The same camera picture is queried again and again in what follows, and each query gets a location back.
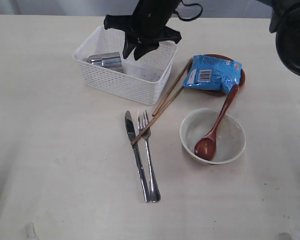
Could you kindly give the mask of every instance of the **chopsticks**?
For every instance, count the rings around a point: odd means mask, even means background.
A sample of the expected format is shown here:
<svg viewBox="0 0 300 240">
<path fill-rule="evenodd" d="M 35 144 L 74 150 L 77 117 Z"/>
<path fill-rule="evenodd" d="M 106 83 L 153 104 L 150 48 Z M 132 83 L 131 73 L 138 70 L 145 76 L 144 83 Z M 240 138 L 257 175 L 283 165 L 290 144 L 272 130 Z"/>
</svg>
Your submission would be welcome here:
<svg viewBox="0 0 300 240">
<path fill-rule="evenodd" d="M 179 95 L 179 93 L 184 89 L 184 86 L 181 86 L 176 93 L 165 103 L 165 101 L 168 99 L 169 95 L 181 79 L 181 77 L 184 75 L 185 71 L 188 70 L 193 62 L 193 58 L 190 58 L 187 64 L 183 67 L 182 71 L 179 73 L 179 75 L 176 77 L 175 81 L 173 82 L 172 86 L 169 88 L 169 90 L 166 92 L 158 106 L 155 108 L 155 110 L 152 113 L 153 118 L 149 121 L 149 123 L 145 126 L 142 131 L 139 132 L 139 134 L 134 138 L 134 140 L 131 141 L 131 145 L 134 145 L 137 141 L 139 141 L 142 137 L 142 135 L 150 128 L 155 121 L 161 116 L 161 114 L 169 107 L 169 105 L 173 102 L 173 100 Z"/>
</svg>

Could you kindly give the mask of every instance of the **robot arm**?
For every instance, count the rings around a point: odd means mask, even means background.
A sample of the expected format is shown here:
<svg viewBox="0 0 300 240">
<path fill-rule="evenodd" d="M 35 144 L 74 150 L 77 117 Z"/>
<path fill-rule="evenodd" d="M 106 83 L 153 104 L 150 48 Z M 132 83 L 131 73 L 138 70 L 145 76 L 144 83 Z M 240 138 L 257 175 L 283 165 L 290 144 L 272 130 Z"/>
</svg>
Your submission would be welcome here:
<svg viewBox="0 0 300 240">
<path fill-rule="evenodd" d="M 272 7 L 269 31 L 276 33 L 277 53 L 283 64 L 300 76 L 300 0 L 258 1 Z M 161 41 L 170 40 L 177 44 L 181 40 L 179 31 L 166 26 L 181 2 L 182 0 L 139 0 L 132 15 L 107 15 L 103 22 L 104 28 L 124 31 L 123 58 L 126 59 L 134 50 L 134 59 L 138 60 L 156 50 Z"/>
</svg>

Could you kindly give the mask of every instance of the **snack package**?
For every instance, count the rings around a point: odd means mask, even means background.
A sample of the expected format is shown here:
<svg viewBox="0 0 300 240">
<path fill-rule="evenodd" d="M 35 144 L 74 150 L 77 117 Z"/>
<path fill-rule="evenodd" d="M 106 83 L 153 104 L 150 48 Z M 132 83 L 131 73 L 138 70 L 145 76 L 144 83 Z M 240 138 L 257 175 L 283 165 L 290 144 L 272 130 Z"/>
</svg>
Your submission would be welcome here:
<svg viewBox="0 0 300 240">
<path fill-rule="evenodd" d="M 196 55 L 183 86 L 228 94 L 233 85 L 240 83 L 241 68 L 242 64 L 237 61 Z"/>
</svg>

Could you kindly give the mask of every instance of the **table knife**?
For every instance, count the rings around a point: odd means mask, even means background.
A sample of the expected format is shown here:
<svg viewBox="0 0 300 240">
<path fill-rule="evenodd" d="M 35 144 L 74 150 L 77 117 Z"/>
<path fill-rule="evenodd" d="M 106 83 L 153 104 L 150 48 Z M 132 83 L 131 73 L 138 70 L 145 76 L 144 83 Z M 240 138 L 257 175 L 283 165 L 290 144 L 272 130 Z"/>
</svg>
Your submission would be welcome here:
<svg viewBox="0 0 300 240">
<path fill-rule="evenodd" d="M 132 140 L 135 139 L 136 132 L 135 132 L 134 123 L 132 122 L 132 117 L 131 117 L 130 111 L 125 112 L 124 120 L 125 120 L 126 132 L 128 134 L 129 140 L 131 142 Z M 139 179 L 141 182 L 144 201 L 149 202 L 149 199 L 150 199 L 149 198 L 149 189 L 148 189 L 148 185 L 147 185 L 147 181 L 146 181 L 146 177 L 145 177 L 144 167 L 141 162 L 141 157 L 140 157 L 140 152 L 139 152 L 139 147 L 138 147 L 137 142 L 132 145 L 132 149 L 133 149 L 133 153 L 135 156 L 136 166 L 138 168 L 138 174 L 139 174 Z"/>
</svg>

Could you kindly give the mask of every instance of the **white bowl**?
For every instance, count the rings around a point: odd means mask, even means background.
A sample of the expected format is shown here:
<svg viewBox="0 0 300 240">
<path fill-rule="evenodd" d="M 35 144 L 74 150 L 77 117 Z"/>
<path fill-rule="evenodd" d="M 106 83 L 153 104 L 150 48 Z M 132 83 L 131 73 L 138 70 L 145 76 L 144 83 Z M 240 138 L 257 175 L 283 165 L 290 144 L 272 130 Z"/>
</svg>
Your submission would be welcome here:
<svg viewBox="0 0 300 240">
<path fill-rule="evenodd" d="M 219 111 L 201 108 L 189 113 L 180 126 L 180 140 L 185 150 L 200 163 L 220 165 L 237 159 L 245 150 L 246 137 L 241 125 L 229 114 L 225 114 L 216 133 L 216 152 L 211 161 L 194 154 L 196 143 L 215 124 Z"/>
</svg>

